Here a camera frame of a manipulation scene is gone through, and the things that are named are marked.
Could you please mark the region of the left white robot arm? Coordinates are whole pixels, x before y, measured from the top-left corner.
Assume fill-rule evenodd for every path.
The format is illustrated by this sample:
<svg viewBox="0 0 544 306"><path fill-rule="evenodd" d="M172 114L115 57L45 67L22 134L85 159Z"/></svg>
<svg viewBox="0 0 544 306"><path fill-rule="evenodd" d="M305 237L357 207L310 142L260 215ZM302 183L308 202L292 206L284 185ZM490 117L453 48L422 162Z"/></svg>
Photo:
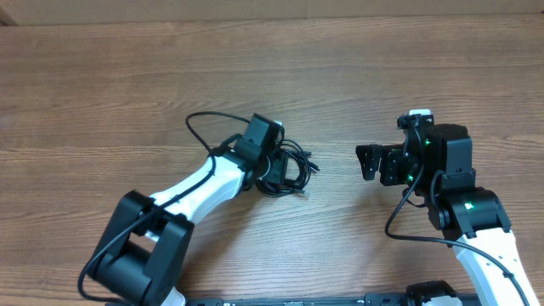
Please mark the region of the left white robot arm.
<svg viewBox="0 0 544 306"><path fill-rule="evenodd" d="M183 305L176 285L196 224L266 176L285 129L254 114L244 133L207 147L206 162L173 187L125 194L77 280L89 301L106 305Z"/></svg>

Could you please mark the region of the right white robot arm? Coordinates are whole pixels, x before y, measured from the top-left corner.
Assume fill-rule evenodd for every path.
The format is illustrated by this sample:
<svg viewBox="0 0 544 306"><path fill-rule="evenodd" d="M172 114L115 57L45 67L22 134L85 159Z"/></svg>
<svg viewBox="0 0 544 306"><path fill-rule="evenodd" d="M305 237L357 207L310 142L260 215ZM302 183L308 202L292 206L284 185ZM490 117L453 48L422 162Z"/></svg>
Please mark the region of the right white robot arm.
<svg viewBox="0 0 544 306"><path fill-rule="evenodd" d="M475 184L473 142L466 127L404 125L405 142L363 144L355 152L363 178L385 186L405 184L399 202L423 198L432 226L441 237L385 234L400 241L444 244L453 249L483 305L537 305L520 263L512 222L500 199Z"/></svg>

